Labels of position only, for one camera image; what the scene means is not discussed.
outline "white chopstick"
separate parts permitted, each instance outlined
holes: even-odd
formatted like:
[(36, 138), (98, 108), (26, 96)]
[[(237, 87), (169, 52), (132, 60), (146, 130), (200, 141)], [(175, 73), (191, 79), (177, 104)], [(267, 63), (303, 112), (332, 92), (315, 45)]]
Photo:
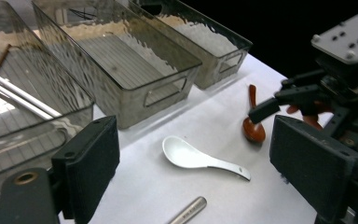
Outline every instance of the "white chopstick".
[(28, 109), (34, 111), (41, 118), (47, 119), (46, 115), (48, 115), (48, 119), (52, 119), (52, 118), (60, 117), (62, 115), (58, 111), (54, 110), (53, 108), (49, 107), (48, 105), (44, 104), (43, 102), (37, 100), (32, 95), (28, 94), (27, 92), (23, 91), (22, 89), (18, 88), (17, 86), (15, 86), (15, 85), (11, 84), (10, 82), (6, 81), (4, 78), (0, 77), (0, 82), (4, 86), (9, 88), (10, 90), (12, 90), (12, 91), (16, 92), (18, 95), (22, 96), (24, 99), (28, 100), (32, 104), (37, 105), (37, 107), (41, 108), (42, 110), (37, 108), (36, 106), (28, 103), (27, 101), (22, 100), (19, 96), (17, 96), (13, 92), (5, 89), (4, 87), (2, 87), (0, 85), (0, 91), (1, 92), (3, 92), (4, 94), (10, 96), (11, 98), (13, 98), (13, 100), (17, 101), (19, 104), (22, 104), (25, 107), (27, 107)]

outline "white spoon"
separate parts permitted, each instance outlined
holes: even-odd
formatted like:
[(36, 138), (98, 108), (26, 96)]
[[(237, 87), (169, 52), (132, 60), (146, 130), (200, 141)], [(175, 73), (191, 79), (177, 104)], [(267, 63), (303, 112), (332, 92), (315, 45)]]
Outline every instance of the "white spoon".
[(219, 168), (251, 180), (251, 175), (245, 168), (202, 153), (177, 136), (164, 138), (162, 149), (167, 159), (177, 166), (183, 168)]

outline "wooden spoon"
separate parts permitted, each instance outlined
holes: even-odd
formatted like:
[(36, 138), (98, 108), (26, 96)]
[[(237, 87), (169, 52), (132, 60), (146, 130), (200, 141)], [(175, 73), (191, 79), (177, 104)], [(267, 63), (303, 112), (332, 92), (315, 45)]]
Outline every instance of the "wooden spoon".
[[(249, 103), (251, 108), (255, 108), (255, 85), (249, 86)], [(251, 119), (247, 117), (242, 123), (243, 133), (245, 137), (255, 143), (262, 143), (266, 139), (266, 131), (261, 123), (253, 124)]]

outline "white table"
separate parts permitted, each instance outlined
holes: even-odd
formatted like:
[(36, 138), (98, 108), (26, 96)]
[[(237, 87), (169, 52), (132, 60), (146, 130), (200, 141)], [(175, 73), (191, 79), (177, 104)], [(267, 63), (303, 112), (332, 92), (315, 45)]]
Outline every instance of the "white table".
[[(238, 74), (206, 91), (194, 86), (183, 102), (119, 131), (120, 164), (90, 223), (167, 223), (203, 196), (208, 204), (190, 223), (312, 224), (315, 210), (269, 162), (273, 116), (262, 122), (267, 132), (262, 146), (250, 144), (241, 132), (250, 108), (248, 86), (257, 86), (260, 103), (283, 79), (248, 55)], [(284, 108), (279, 114), (286, 115)], [(162, 151), (168, 135), (247, 168), (251, 181), (224, 170), (173, 165)]]

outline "transparent container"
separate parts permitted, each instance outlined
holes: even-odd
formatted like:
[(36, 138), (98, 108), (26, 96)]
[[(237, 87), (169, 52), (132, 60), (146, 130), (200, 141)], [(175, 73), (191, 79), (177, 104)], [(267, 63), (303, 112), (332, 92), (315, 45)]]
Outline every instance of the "transparent container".
[(121, 0), (133, 12), (202, 60), (202, 90), (238, 72), (253, 43), (178, 0)]
[(42, 40), (126, 129), (184, 100), (201, 61), (114, 0), (34, 0)]
[(94, 102), (6, 1), (0, 1), (0, 78), (57, 112), (41, 117), (0, 91), (1, 188), (20, 170), (48, 169), (51, 156), (92, 121)]

